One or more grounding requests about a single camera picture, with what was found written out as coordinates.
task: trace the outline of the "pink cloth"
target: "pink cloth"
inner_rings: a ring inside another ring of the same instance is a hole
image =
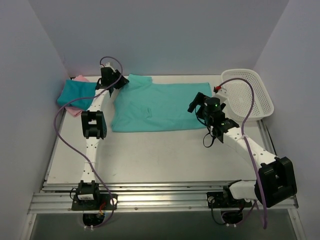
[[[89,82],[88,79],[86,79],[84,76],[79,75],[73,79],[73,81],[79,81],[79,82]],[[66,106],[65,110],[70,113],[72,116],[77,117],[82,113],[82,109],[74,107],[74,106]]]

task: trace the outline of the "cable clip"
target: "cable clip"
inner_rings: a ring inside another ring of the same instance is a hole
[[[237,139],[236,139],[236,142],[237,141],[239,141],[239,140],[241,140],[241,139],[244,139],[244,138],[249,138],[249,136],[247,135],[247,134],[243,134],[243,135],[241,135],[241,137],[238,137]]]

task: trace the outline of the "black bracket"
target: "black bracket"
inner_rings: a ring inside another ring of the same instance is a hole
[[[111,67],[102,67],[101,69],[101,78],[99,78],[98,82],[96,83],[95,89],[105,89],[115,81],[120,78],[121,73],[118,70],[113,70]],[[109,88],[110,96],[115,89],[120,89],[124,85],[128,84],[129,80],[126,79],[123,75],[121,76],[120,80],[113,86]]]
[[[294,166],[289,158],[275,157],[275,161],[269,164],[262,163],[258,171],[265,196],[267,208],[294,196],[297,193]],[[254,192],[262,202],[259,186],[256,183]]]
[[[223,121],[213,124],[212,135],[215,136],[221,143],[224,142],[224,134],[232,128],[239,128],[239,124],[232,119],[225,118]]]
[[[213,192],[207,192],[206,193],[206,199],[208,203],[208,208],[211,209],[228,209],[228,208],[238,208],[239,206],[243,206],[245,208],[252,207],[251,202],[246,202],[244,199],[240,200],[232,200],[226,196],[226,194],[223,191],[213,191]]]
[[[95,181],[91,183],[81,181],[73,196],[71,209],[73,211],[100,210],[102,204],[105,203],[101,210],[116,210],[118,195],[112,194],[112,198],[114,200],[114,206],[108,193],[101,194],[98,183]]]
[[[104,139],[107,136],[107,125],[102,111],[83,111],[81,113],[82,133],[88,139],[95,137]]]
[[[207,95],[204,95],[202,92],[198,92],[193,101],[189,104],[188,112],[192,113],[197,105],[203,106],[202,110],[205,106],[206,99],[209,99],[210,97]]]

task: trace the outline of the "metal frame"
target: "metal frame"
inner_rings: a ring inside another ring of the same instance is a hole
[[[276,154],[268,129],[262,121],[258,121],[259,131],[264,147],[270,153]],[[79,214],[72,211],[72,200],[69,192],[72,184],[47,184],[48,174],[52,165],[53,157],[50,159],[47,174],[41,193],[33,195],[28,211],[27,221],[23,229],[21,239],[29,239],[37,214]],[[118,194],[117,213],[130,212],[187,212],[208,211],[207,192],[221,191],[222,187],[229,181],[210,182],[166,182],[166,183],[113,183],[107,184],[109,189]],[[305,240],[304,230],[297,212],[298,201],[291,197],[271,208],[288,209],[293,229],[298,240]],[[96,211],[85,211],[81,213],[95,213]]]

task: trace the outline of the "teal shirt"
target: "teal shirt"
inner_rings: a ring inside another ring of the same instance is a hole
[[[113,132],[160,132],[202,129],[189,104],[198,92],[212,96],[209,83],[155,84],[149,76],[130,74],[114,101]]]

